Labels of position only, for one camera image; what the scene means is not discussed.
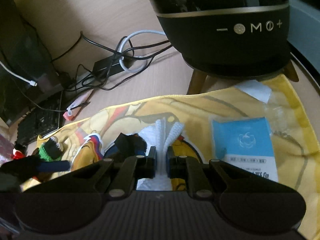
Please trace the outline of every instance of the white cable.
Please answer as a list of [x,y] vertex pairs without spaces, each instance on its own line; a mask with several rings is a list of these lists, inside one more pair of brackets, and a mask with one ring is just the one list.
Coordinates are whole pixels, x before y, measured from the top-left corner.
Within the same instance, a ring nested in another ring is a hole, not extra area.
[[11,70],[7,69],[7,67],[6,67],[1,61],[0,61],[0,65],[1,65],[7,72],[9,72],[11,75],[13,75],[13,76],[15,76],[15,77],[17,77],[17,78],[20,78],[21,80],[29,83],[29,84],[30,84],[31,86],[33,86],[33,87],[36,87],[36,86],[37,86],[37,83],[36,83],[35,81],[30,81],[30,80],[28,80],[28,79],[25,79],[25,78],[17,75],[16,73],[13,73]]
[[[128,37],[126,37],[126,38],[122,41],[122,43],[121,43],[118,51],[119,51],[119,52],[122,52],[125,44],[129,41],[129,39],[131,39],[133,36],[136,36],[136,35],[141,34],[141,33],[154,33],[154,34],[165,35],[164,32],[153,31],[153,30],[142,30],[142,31],[134,32],[134,33],[130,34]],[[123,68],[123,70],[124,70],[124,71],[127,71],[127,72],[129,72],[129,73],[137,73],[137,72],[139,72],[140,70],[142,70],[142,69],[146,66],[146,64],[147,64],[147,60],[145,60],[144,63],[143,63],[143,65],[142,65],[141,67],[139,67],[139,68],[137,68],[137,69],[128,69],[128,68],[124,65],[123,59],[124,59],[124,57],[122,57],[122,58],[119,60],[119,63],[120,63],[120,65],[121,65],[121,67]]]

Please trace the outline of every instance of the black keyboard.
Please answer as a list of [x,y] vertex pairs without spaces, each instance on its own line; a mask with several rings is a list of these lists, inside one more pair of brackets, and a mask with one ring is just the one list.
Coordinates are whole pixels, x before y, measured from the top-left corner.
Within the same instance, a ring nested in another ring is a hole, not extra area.
[[[62,93],[59,92],[53,95],[39,104],[39,106],[45,109],[60,110]],[[62,125],[62,114],[62,112],[34,108],[18,125],[17,143],[28,145],[36,141],[38,135],[46,136],[59,129]]]

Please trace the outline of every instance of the blue and white packet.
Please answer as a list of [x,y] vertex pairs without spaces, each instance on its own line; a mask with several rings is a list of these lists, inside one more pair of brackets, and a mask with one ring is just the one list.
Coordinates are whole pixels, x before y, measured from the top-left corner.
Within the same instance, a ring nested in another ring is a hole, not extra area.
[[276,160],[265,117],[212,121],[216,157],[238,168],[278,182]]

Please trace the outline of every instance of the gold band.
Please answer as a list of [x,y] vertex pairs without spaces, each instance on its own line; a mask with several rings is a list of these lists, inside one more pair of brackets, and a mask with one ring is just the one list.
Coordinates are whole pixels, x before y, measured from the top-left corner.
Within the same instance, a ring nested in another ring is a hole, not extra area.
[[271,6],[240,7],[240,8],[216,9],[216,10],[206,10],[206,11],[182,12],[182,13],[157,13],[156,15],[158,17],[164,17],[164,18],[184,18],[184,17],[209,16],[209,15],[269,12],[269,11],[277,11],[277,10],[285,9],[287,7],[289,7],[289,2],[280,4],[280,5],[271,5]]

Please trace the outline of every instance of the yellow cloth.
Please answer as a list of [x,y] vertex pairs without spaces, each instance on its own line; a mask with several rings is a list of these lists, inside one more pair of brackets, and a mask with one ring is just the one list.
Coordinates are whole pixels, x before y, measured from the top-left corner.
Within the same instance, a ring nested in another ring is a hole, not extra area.
[[308,239],[320,239],[319,143],[287,78],[279,75],[263,83],[272,89],[268,104],[236,88],[228,88],[200,95],[161,96],[107,107],[91,118],[68,124],[55,133],[66,149],[62,160],[72,160],[84,142],[83,138],[90,133],[100,134],[104,146],[108,146],[121,132],[137,133],[157,119],[166,118],[170,123],[179,121],[185,124],[183,138],[174,143],[175,151],[179,152],[179,147],[186,142],[185,145],[208,161],[214,157],[211,120],[265,116],[275,132],[272,143],[279,182],[296,189],[307,203],[299,231]]

